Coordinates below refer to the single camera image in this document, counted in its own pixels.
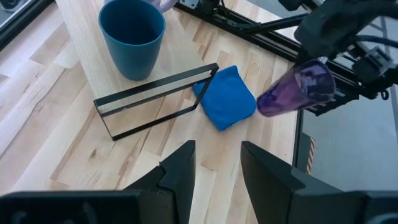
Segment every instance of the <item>gray floor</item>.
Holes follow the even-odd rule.
[[[288,12],[277,0],[249,1],[280,17],[304,12]],[[380,18],[373,23],[381,26]],[[386,19],[386,24],[388,38],[398,40],[398,22]],[[361,33],[383,34],[372,27]],[[382,49],[390,51],[398,62],[398,50]],[[338,61],[349,65],[345,59]],[[398,112],[393,102],[394,98],[361,98],[319,117],[305,112],[303,131],[317,142],[312,175],[342,190],[398,190],[398,122],[394,111]]]

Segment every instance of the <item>blue beanbag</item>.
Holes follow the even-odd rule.
[[[204,83],[193,86],[196,96],[203,86]],[[200,103],[219,131],[250,117],[256,110],[256,99],[244,84],[236,66],[216,73]]]

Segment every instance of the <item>translucent purple cup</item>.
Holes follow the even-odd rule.
[[[271,117],[304,109],[333,99],[335,81],[318,60],[294,65],[257,99],[260,114]]]

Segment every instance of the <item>wooden table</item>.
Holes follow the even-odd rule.
[[[152,73],[145,80],[137,82],[128,80],[120,74],[108,52],[98,24],[98,14],[104,4],[103,0],[59,0],[57,4],[61,10],[73,43],[75,44],[77,53],[81,58],[80,62],[94,97],[98,99],[113,95],[112,98],[114,99],[110,103],[100,105],[96,101],[98,112],[101,113],[104,118],[106,114],[130,108],[131,106],[128,105],[138,101],[148,99],[155,95],[161,95],[167,91],[210,77],[209,72],[200,73],[167,85],[162,85],[147,91],[140,91],[139,93],[125,97],[125,93],[121,94],[120,92],[204,66],[192,42],[185,37],[185,31],[178,22],[178,18],[174,11],[169,10],[164,13],[166,31]],[[104,124],[108,124],[107,128],[109,128],[110,135],[125,136],[125,134],[121,133],[125,133],[130,129],[142,125],[147,126],[149,122],[155,120],[155,113],[151,114],[148,111],[158,111],[162,102],[163,101],[158,101],[157,103],[139,105],[126,113],[113,115],[113,118],[106,118]],[[126,117],[126,114],[134,116],[134,120],[138,121],[138,123],[121,126],[118,121]],[[125,120],[125,124],[128,123],[130,123],[130,119]]]
[[[92,48],[100,57],[109,57],[108,51],[94,44],[86,50],[73,46],[73,42],[78,46],[80,39],[101,39],[102,35],[93,37],[81,30],[76,40],[79,33],[73,33],[70,21],[79,24],[83,9],[67,1],[75,2],[59,0],[60,11],[52,4],[0,52],[0,192],[122,189],[194,139],[197,176],[191,223],[255,223],[239,161],[241,141],[251,141],[292,162],[297,113],[265,118],[256,112],[218,132],[198,108],[113,142],[92,104],[95,96],[84,76],[87,64],[83,63],[92,60],[84,59],[89,54],[86,50]],[[90,5],[90,1],[81,2]],[[226,5],[257,21],[277,19],[247,1],[229,0]],[[85,10],[99,10],[100,5],[94,6]],[[75,12],[75,18],[67,11]],[[197,18],[170,13],[185,30],[186,38],[181,41],[190,42],[205,64],[217,62],[220,68],[237,65],[254,96],[290,66],[288,61]],[[292,30],[281,32],[293,34]],[[192,91],[185,90],[150,102],[147,106],[153,110],[141,108],[140,117],[126,113],[112,119],[118,126],[127,125],[126,120],[136,124],[139,119],[159,118],[194,101]]]

